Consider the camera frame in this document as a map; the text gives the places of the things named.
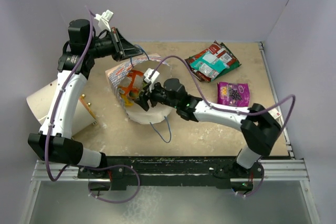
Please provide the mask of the teal snack packet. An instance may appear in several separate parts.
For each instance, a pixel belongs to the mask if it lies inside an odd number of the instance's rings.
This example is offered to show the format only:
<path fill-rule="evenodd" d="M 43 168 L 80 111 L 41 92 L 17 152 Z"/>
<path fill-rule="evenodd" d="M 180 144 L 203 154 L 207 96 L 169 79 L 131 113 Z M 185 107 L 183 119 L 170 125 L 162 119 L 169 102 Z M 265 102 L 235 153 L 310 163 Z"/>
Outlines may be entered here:
<path fill-rule="evenodd" d="M 207 51 L 198 59 L 195 59 L 190 66 L 209 78 L 210 81 L 213 81 L 220 73 L 229 68 L 227 60 L 231 59 L 231 57 L 226 57 L 225 55 L 226 53 L 223 51 L 215 54 Z"/>

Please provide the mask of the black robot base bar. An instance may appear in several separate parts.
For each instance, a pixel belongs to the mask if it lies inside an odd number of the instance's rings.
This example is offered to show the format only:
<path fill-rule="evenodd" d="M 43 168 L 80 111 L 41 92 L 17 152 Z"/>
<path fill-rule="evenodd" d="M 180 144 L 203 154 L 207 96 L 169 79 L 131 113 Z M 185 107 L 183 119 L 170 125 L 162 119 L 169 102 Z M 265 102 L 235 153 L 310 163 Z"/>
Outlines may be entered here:
<path fill-rule="evenodd" d="M 265 174 L 261 163 L 245 169 L 233 156 L 108 156 L 107 166 L 102 171 L 82 168 L 78 177 L 102 182 L 111 190 L 140 185 L 251 191 L 253 180 Z"/>

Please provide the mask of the brown snack bag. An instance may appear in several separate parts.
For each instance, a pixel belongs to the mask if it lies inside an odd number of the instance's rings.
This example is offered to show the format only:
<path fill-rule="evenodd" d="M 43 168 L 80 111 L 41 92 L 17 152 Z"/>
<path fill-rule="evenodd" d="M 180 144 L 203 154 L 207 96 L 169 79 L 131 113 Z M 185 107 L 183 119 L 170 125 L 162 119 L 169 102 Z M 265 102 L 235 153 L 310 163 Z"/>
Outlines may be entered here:
<path fill-rule="evenodd" d="M 191 64 L 196 61 L 196 58 L 194 56 L 188 57 L 185 59 L 188 67 L 190 68 L 192 74 L 196 77 L 197 80 L 200 82 L 210 82 L 209 78 L 206 77 L 204 74 L 199 72 L 198 70 L 194 69 Z"/>

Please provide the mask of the red snack packet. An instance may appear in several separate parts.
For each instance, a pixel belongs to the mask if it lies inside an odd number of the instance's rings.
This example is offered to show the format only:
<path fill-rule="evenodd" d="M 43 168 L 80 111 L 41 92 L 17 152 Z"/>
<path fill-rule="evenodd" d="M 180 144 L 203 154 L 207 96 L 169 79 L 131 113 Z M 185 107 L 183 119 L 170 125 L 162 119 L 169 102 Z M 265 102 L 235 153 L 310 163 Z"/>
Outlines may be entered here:
<path fill-rule="evenodd" d="M 201 54 L 200 61 L 218 71 L 228 69 L 235 63 L 239 64 L 233 53 L 224 44 L 216 41 Z"/>

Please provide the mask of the aluminium table edge rail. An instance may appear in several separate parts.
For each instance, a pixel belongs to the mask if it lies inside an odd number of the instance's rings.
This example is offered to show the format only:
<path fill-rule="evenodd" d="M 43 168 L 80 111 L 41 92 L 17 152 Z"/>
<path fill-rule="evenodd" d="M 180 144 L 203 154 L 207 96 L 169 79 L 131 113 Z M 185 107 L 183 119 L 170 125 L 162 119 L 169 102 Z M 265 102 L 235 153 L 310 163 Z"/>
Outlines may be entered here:
<path fill-rule="evenodd" d="M 269 80 L 270 88 L 275 103 L 278 103 L 278 97 L 275 91 L 274 83 L 270 74 L 268 63 L 265 55 L 265 46 L 263 42 L 258 42 L 258 48 L 262 56 L 266 74 Z M 285 119 L 282 115 L 280 106 L 276 107 L 276 110 L 280 113 L 277 117 L 277 122 L 282 126 Z M 291 141 L 289 139 L 287 130 L 285 129 L 279 138 L 280 142 L 284 144 L 287 151 L 287 156 L 270 156 L 263 158 L 261 163 L 265 168 L 265 181 L 309 181 L 309 175 L 307 172 L 306 164 L 303 159 L 296 159 Z"/>

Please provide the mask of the yellow snack packet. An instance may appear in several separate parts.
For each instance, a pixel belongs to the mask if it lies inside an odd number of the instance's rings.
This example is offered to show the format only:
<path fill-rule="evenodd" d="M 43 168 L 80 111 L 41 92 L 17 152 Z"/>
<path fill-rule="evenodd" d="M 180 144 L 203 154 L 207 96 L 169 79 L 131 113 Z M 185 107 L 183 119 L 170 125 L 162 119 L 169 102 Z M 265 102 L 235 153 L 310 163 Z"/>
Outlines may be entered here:
<path fill-rule="evenodd" d="M 125 106 L 133 106 L 134 105 L 133 101 L 130 100 L 126 95 L 121 94 L 120 96 L 121 96 Z"/>

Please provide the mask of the purple snack bag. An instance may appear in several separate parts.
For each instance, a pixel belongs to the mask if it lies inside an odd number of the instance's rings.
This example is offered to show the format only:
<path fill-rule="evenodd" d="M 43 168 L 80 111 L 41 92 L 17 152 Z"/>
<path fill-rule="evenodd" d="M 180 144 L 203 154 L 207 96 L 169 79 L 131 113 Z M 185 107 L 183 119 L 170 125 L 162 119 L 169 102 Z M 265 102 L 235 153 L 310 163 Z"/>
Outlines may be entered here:
<path fill-rule="evenodd" d="M 247 83 L 217 83 L 217 104 L 247 107 L 249 102 L 250 92 Z"/>

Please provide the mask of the green chips bag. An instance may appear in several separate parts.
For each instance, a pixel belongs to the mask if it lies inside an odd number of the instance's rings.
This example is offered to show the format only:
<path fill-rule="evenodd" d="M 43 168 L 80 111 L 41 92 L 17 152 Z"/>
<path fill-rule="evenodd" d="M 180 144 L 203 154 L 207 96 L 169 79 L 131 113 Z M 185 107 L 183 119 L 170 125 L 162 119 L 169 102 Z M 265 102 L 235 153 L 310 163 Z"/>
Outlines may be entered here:
<path fill-rule="evenodd" d="M 198 59 L 198 58 L 201 56 L 201 54 L 205 52 L 206 49 L 204 49 L 203 51 L 201 51 L 201 52 L 199 52 L 199 53 L 197 53 L 196 55 L 193 55 L 193 56 L 194 56 L 196 59 Z M 231 66 L 230 68 L 224 70 L 222 73 L 219 74 L 218 77 L 220 77 L 220 76 L 222 76 L 222 75 L 224 75 L 224 74 L 227 74 L 227 73 L 229 73 L 230 71 L 232 71 L 232 70 L 238 68 L 238 67 L 240 66 L 240 62 L 239 62 L 239 60 L 238 60 L 238 63 L 239 63 L 239 64 L 235 63 L 235 64 L 233 64 L 233 66 Z"/>

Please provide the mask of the orange snack packet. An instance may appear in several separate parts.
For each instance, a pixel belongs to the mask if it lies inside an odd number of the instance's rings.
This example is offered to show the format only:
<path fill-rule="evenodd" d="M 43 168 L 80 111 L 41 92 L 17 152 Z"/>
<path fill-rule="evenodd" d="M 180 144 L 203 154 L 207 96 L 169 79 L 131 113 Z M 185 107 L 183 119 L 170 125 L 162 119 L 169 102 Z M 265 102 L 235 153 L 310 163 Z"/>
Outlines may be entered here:
<path fill-rule="evenodd" d="M 118 85 L 118 91 L 123 99 L 135 100 L 142 89 L 143 72 L 131 70 Z"/>

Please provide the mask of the small white green box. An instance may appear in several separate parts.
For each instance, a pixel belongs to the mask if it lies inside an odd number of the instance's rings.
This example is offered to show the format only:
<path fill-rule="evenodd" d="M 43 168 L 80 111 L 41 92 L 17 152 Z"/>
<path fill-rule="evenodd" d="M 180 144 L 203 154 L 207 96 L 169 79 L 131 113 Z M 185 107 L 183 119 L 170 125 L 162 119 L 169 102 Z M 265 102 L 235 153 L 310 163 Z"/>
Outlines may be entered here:
<path fill-rule="evenodd" d="M 278 111 L 277 108 L 273 108 L 268 111 L 268 113 L 275 119 L 279 119 L 281 117 L 281 113 Z"/>

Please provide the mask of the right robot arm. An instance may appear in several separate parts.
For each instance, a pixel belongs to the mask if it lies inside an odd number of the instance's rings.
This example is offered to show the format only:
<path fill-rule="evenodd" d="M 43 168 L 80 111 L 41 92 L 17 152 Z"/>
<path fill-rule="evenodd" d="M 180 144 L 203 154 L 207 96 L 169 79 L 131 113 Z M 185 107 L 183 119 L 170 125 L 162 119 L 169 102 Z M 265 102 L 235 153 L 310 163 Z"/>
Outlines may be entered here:
<path fill-rule="evenodd" d="M 246 146 L 237 155 L 233 166 L 238 177 L 246 177 L 258 159 L 269 156 L 281 130 L 280 124 L 268 112 L 254 115 L 264 110 L 262 105 L 254 103 L 250 108 L 229 112 L 228 106 L 207 104 L 204 99 L 188 94 L 177 78 L 167 79 L 164 84 L 145 82 L 135 103 L 145 111 L 157 104 L 166 105 L 175 108 L 186 121 L 211 122 L 242 132 Z"/>

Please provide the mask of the checkered paper snack bag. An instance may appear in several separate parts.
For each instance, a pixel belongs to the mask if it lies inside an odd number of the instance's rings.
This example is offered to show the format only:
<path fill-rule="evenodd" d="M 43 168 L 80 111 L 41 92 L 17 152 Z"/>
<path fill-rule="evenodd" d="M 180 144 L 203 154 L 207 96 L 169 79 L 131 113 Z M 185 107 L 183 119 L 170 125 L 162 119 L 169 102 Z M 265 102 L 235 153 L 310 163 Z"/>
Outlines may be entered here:
<path fill-rule="evenodd" d="M 148 55 L 139 45 L 136 45 L 136 48 L 144 55 L 131 57 L 126 62 L 107 70 L 107 81 L 130 120 L 150 125 L 157 134 L 159 131 L 154 125 L 165 121 L 170 136 L 168 140 L 162 135 L 160 138 L 165 143 L 170 143 L 172 131 L 167 117 L 172 109 L 151 102 L 148 95 L 154 93 L 155 84 L 162 84 L 171 77 L 171 66 L 163 63 L 158 70 L 155 70 L 162 58 L 159 55 Z"/>

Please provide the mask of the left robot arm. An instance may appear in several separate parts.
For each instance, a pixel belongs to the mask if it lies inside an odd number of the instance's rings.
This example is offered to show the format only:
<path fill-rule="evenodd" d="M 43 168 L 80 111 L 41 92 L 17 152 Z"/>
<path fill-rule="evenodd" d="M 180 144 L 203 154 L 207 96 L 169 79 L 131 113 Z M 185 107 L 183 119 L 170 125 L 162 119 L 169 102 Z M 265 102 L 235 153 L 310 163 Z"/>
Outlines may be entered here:
<path fill-rule="evenodd" d="M 95 59 L 111 56 L 122 61 L 141 55 L 141 50 L 128 42 L 107 20 L 98 21 L 99 35 L 90 21 L 76 19 L 68 27 L 69 39 L 58 60 L 55 95 L 47 117 L 38 133 L 31 133 L 28 144 L 45 162 L 88 166 L 96 178 L 108 172 L 104 155 L 84 148 L 72 140 L 72 122 L 81 92 L 89 78 Z"/>

